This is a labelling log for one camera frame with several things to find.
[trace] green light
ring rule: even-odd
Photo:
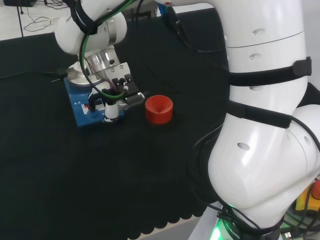
[[[212,231],[212,235],[210,237],[210,240],[219,240],[221,236],[221,232],[219,230],[218,227],[216,227],[215,229],[213,229]]]
[[[220,232],[220,226],[223,226],[223,222],[219,219],[216,227],[213,229],[210,240],[224,240]]]

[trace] electrical wire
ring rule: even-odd
[[[84,57],[86,63],[89,65],[90,69],[92,72],[94,72],[94,74],[98,75],[103,81],[107,82],[110,87],[115,91],[115,92],[118,92],[118,89],[117,87],[114,85],[114,83],[112,81],[110,81],[109,78],[104,78],[103,76],[101,76],[96,70],[95,68],[90,64],[90,62],[87,60],[86,57]]]
[[[320,142],[319,142],[318,138],[316,137],[316,135],[314,134],[314,132],[311,131],[311,129],[307,125],[305,125],[302,121],[300,121],[299,119],[295,118],[294,116],[291,116],[291,120],[296,122],[298,125],[300,125],[304,130],[306,130],[306,132],[313,139],[316,147],[318,148],[318,151],[320,152]]]
[[[204,135],[203,137],[201,137],[194,145],[193,148],[195,148],[199,143],[201,143],[204,139],[206,139],[207,137],[209,137],[211,134],[215,133],[219,128],[221,128],[224,124],[222,123],[220,126],[218,126],[217,128],[215,128],[214,130],[208,132],[206,135]]]
[[[310,231],[310,229],[312,228],[312,226],[316,223],[317,220],[320,219],[320,208],[319,210],[317,211],[316,213],[316,216],[315,218],[313,218],[312,222],[306,227],[306,229],[304,230],[303,232],[303,240],[306,240],[306,237],[307,237],[307,233]]]
[[[191,178],[191,185],[190,185],[190,188],[191,188],[191,192],[194,194],[194,196],[200,200],[202,203],[204,203],[207,207],[209,208],[212,208],[220,213],[223,213],[224,215],[226,215],[227,217],[229,217],[231,219],[231,221],[237,226],[237,227],[240,227],[242,229],[246,229],[247,231],[252,231],[252,232],[255,232],[255,231],[259,231],[260,230],[260,227],[255,223],[253,222],[250,218],[248,218],[245,214],[243,214],[240,210],[236,209],[235,207],[233,206],[230,206],[228,205],[227,203],[225,203],[218,195],[215,195],[216,198],[218,198],[218,201],[224,206],[224,208],[226,208],[227,211],[221,211],[221,209],[217,209],[216,207],[210,205],[208,202],[204,201],[203,199],[201,199],[198,194],[196,193],[196,190],[195,190],[195,186],[199,187],[199,188],[202,188],[203,189],[203,182],[202,183],[198,183],[196,177],[195,177],[195,174],[192,173],[192,171],[194,171],[195,169],[195,163],[198,163],[198,169],[199,169],[199,176],[204,176],[204,172],[208,172],[208,164],[200,164],[200,161],[198,161],[197,159],[199,159],[199,152],[202,150],[202,147],[204,145],[206,145],[207,143],[215,140],[218,136],[218,134],[216,134],[215,136],[211,137],[212,136],[212,133],[214,133],[216,130],[220,129],[221,125],[218,126],[217,128],[215,128],[213,131],[211,131],[211,134],[206,134],[204,137],[202,137],[200,139],[200,145],[199,145],[199,149],[198,151],[196,152],[195,156],[194,156],[194,159],[193,161],[191,162],[191,168],[188,169],[187,168],[187,174],[189,175],[189,177]],[[241,218],[239,218],[237,215],[234,214],[234,212],[232,210],[235,210],[236,212],[238,212],[240,215],[242,215],[249,223],[251,223],[252,225],[254,225],[257,229],[255,228],[252,228],[247,222],[243,221]]]
[[[64,3],[63,1],[60,0],[52,0],[52,2],[48,2],[45,4],[47,7],[55,9],[55,10],[60,10],[60,9],[66,9],[68,8],[68,5]]]
[[[174,12],[175,18],[177,19],[176,24],[178,25],[178,27],[181,27],[181,30],[182,30],[182,32],[180,32],[179,28],[178,28],[176,31],[176,34],[179,37],[179,39],[184,43],[185,46],[187,46],[188,48],[190,48],[191,50],[193,50],[199,54],[224,53],[225,49],[199,50],[199,49],[192,47],[190,44],[190,38],[188,37],[187,30],[186,30],[185,26],[180,21],[180,18],[178,16],[178,14],[176,13],[175,9],[172,8],[172,10]]]
[[[29,18],[32,19],[32,22],[29,23],[27,26],[25,26],[25,27],[23,28],[24,30],[26,30],[26,31],[28,31],[28,32],[37,32],[37,31],[40,31],[40,30],[45,29],[46,27],[53,26],[53,25],[55,24],[55,21],[56,21],[57,19],[59,19],[59,18],[51,19],[51,18],[46,17],[46,16],[39,16],[39,17],[37,17],[36,19],[33,19],[33,18],[30,16],[28,7],[26,7],[26,10],[27,10],[27,13],[28,13]],[[47,24],[47,25],[44,26],[43,28],[36,29],[36,30],[29,30],[29,29],[27,29],[27,27],[29,27],[29,26],[31,26],[31,25],[33,25],[33,24],[38,24],[38,23],[47,22],[47,21],[49,21],[49,24]]]
[[[144,12],[140,12],[142,3],[144,2],[144,0],[140,0],[138,3],[138,6],[136,7],[136,11],[135,11],[135,21],[138,23],[138,18],[139,17],[148,17],[151,18],[151,11],[144,11]]]
[[[307,211],[308,211],[308,205],[309,205],[309,199],[310,199],[310,195],[311,195],[311,190],[313,188],[315,184],[311,184],[311,186],[308,189],[308,192],[306,194],[306,199],[305,199],[305,205],[304,205],[304,210],[303,210],[303,214],[302,214],[302,218],[300,219],[300,221],[298,222],[298,224],[296,226],[294,226],[294,228],[298,228],[300,227],[300,225],[302,225],[302,223],[304,222],[306,216],[307,216]]]
[[[98,24],[99,26],[106,20],[108,20],[109,18],[113,17],[114,15],[120,13],[121,11],[123,11],[127,6],[129,6],[131,3],[133,3],[135,0],[125,0],[124,2],[122,2],[120,5],[118,5],[117,7],[115,7],[113,10],[111,10],[110,12],[108,12],[106,15],[99,17],[95,23]],[[86,80],[89,82],[90,86],[92,88],[94,88],[102,97],[110,99],[110,100],[120,100],[123,99],[125,97],[125,93],[122,92],[118,95],[109,95],[107,93],[104,93],[102,91],[100,91],[90,80],[90,78],[88,77],[87,73],[86,73],[86,69],[85,69],[85,64],[84,64],[84,59],[85,59],[85,52],[86,52],[86,46],[89,40],[89,35],[84,34],[81,44],[80,44],[80,51],[79,51],[79,62],[80,62],[80,67],[81,70],[83,72],[84,77],[86,78]]]
[[[54,76],[54,77],[59,77],[60,75],[57,72],[52,72],[52,71],[25,71],[25,72],[19,72],[11,75],[6,75],[6,76],[0,76],[0,80],[2,79],[9,79],[25,74],[43,74],[43,75],[49,75],[49,76]]]
[[[286,212],[285,214],[286,214],[289,218],[295,220],[297,223],[300,222],[300,220],[299,220],[298,218],[296,218],[295,216],[291,215],[289,212]],[[308,226],[308,225],[307,225],[306,223],[304,223],[304,222],[302,222],[301,225],[303,225],[303,226],[305,226],[305,227]]]
[[[135,16],[135,30],[136,30],[136,39],[137,39],[137,45],[139,48],[139,56],[140,56],[140,60],[141,62],[143,62],[146,70],[158,81],[160,81],[162,84],[167,85],[169,88],[173,89],[173,93],[175,94],[182,94],[182,95],[186,95],[185,92],[181,91],[179,89],[178,86],[175,86],[174,84],[172,84],[171,82],[165,81],[163,80],[161,77],[159,77],[153,70],[152,68],[149,66],[148,61],[146,60],[146,56],[145,56],[145,51],[144,49],[141,47],[141,37],[140,37],[140,31],[139,31],[139,16],[145,16],[144,13],[140,13],[140,7],[142,5],[144,0],[140,0],[137,8],[136,8],[136,16]]]

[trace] yellow object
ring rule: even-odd
[[[295,210],[303,211],[305,209],[307,194],[308,194],[308,190],[309,190],[310,186],[311,186],[311,184],[296,199]],[[315,199],[310,194],[309,203],[308,203],[308,208],[307,209],[317,212],[319,210],[319,208],[320,208],[320,200]]]

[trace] velcro strap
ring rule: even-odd
[[[98,32],[98,24],[96,24],[84,11],[81,0],[69,1],[73,21],[78,25],[80,30],[87,35],[94,35]]]
[[[312,60],[308,56],[305,60],[296,61],[292,66],[279,69],[244,73],[230,72],[229,83],[239,87],[264,86],[289,82],[304,76],[311,76],[311,74]]]
[[[287,129],[292,121],[291,115],[228,101],[226,112],[240,119],[248,119],[262,124]]]

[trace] black strap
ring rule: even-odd
[[[312,60],[308,56],[305,60],[298,60],[292,66],[279,69],[244,72],[244,73],[229,73],[229,82],[232,86],[250,87],[264,86],[271,84],[279,84],[311,76]]]
[[[233,225],[225,219],[221,219],[221,221],[233,240],[278,240],[280,236],[280,226],[284,221],[284,218],[285,217],[283,216],[281,220],[272,227],[263,229],[253,228],[250,231],[247,229],[237,228],[238,226]]]
[[[291,115],[228,101],[226,112],[237,118],[248,119],[262,124],[287,129],[292,121]]]
[[[98,24],[85,13],[81,5],[81,0],[67,1],[67,5],[70,8],[73,21],[78,25],[82,32],[87,35],[94,35],[98,32]]]

